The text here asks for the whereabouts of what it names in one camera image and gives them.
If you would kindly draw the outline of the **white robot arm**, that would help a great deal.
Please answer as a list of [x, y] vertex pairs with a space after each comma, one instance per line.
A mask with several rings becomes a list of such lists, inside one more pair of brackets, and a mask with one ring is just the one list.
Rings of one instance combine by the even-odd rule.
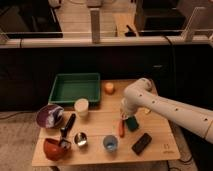
[[146, 107], [213, 144], [213, 111], [151, 93], [152, 83], [140, 78], [124, 89], [122, 114], [134, 116]]

